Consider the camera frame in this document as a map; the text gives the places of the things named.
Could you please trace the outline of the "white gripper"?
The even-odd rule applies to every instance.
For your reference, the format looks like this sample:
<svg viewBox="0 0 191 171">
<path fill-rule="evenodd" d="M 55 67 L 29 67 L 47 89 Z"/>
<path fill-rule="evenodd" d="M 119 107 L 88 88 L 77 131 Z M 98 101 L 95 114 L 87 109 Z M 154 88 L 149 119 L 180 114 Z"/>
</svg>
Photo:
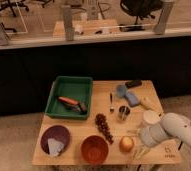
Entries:
<svg viewBox="0 0 191 171">
<path fill-rule="evenodd" d="M 146 126 L 141 129 L 127 130 L 129 135 L 138 135 L 144 145 L 139 145 L 134 148 L 134 159 L 140 159 L 150 152 L 150 148 L 157 146 L 165 140 L 169 139 L 169 135 L 165 132 L 160 123 Z"/>
</svg>

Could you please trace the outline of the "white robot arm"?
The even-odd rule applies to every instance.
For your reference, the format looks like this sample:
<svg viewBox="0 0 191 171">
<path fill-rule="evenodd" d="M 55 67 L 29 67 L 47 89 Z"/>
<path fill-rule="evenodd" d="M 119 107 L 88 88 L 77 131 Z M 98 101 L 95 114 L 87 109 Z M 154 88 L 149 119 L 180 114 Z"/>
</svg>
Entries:
<svg viewBox="0 0 191 171">
<path fill-rule="evenodd" d="M 140 126 L 128 130 L 128 133 L 138 137 L 147 149 L 174 138 L 191 147 L 191 120 L 176 113 L 159 116 L 156 112 L 147 110 L 143 113 Z"/>
</svg>

